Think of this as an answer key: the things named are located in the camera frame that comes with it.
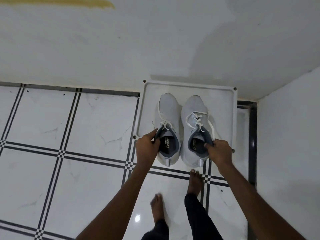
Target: sneaker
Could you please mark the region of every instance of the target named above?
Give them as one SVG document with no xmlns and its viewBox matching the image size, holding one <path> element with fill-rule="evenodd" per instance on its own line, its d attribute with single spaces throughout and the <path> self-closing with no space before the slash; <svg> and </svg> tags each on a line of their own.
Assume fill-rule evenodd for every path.
<svg viewBox="0 0 320 240">
<path fill-rule="evenodd" d="M 213 145 L 214 127 L 209 121 L 208 109 L 201 97 L 191 96 L 182 107 L 181 120 L 183 124 L 182 161 L 189 167 L 203 167 L 209 157 L 205 143 Z"/>
<path fill-rule="evenodd" d="M 180 110 L 176 98 L 171 93 L 161 95 L 154 116 L 154 126 L 159 128 L 154 140 L 160 138 L 157 159 L 167 167 L 175 164 L 180 156 L 179 121 Z"/>
</svg>

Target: yellow paint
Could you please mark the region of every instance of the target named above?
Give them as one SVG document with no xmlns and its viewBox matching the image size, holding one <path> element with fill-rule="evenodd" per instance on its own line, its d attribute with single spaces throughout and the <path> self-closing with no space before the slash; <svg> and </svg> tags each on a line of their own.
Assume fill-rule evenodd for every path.
<svg viewBox="0 0 320 240">
<path fill-rule="evenodd" d="M 57 5 L 115 9 L 113 3 L 108 0 L 0 0 L 0 5 Z"/>
</svg>

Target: floor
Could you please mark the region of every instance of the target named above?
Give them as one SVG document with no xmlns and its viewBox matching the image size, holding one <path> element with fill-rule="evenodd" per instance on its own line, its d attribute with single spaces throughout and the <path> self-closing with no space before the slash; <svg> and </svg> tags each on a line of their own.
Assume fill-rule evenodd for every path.
<svg viewBox="0 0 320 240">
<path fill-rule="evenodd" d="M 0 87 L 0 239 L 73 239 L 108 204 L 135 166 L 138 97 Z M 238 109 L 234 164 L 247 178 L 249 114 Z M 246 239 L 247 221 L 207 160 L 199 200 L 224 240 Z M 170 239 L 192 239 L 183 199 L 190 168 L 155 160 L 125 240 L 153 228 L 150 200 L 164 197 Z"/>
</svg>

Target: person's left arm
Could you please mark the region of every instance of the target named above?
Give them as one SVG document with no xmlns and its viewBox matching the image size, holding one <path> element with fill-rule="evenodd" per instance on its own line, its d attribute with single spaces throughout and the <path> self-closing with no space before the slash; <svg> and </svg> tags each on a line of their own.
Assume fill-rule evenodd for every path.
<svg viewBox="0 0 320 240">
<path fill-rule="evenodd" d="M 109 204 L 78 235 L 76 240 L 121 240 L 126 232 L 142 183 L 159 150 L 160 140 L 152 143 L 157 129 L 138 139 L 137 164 L 126 183 Z"/>
</svg>

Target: black insole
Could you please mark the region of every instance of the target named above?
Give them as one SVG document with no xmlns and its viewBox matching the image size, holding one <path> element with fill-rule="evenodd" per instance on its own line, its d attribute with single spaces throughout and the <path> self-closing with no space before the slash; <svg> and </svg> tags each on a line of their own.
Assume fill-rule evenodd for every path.
<svg viewBox="0 0 320 240">
<path fill-rule="evenodd" d="M 205 142 L 198 138 L 193 138 L 191 140 L 190 148 L 199 154 L 207 152 L 207 149 L 205 148 Z"/>
<path fill-rule="evenodd" d="M 176 143 L 173 136 L 164 136 L 160 138 L 159 151 L 170 154 L 176 150 Z"/>
</svg>

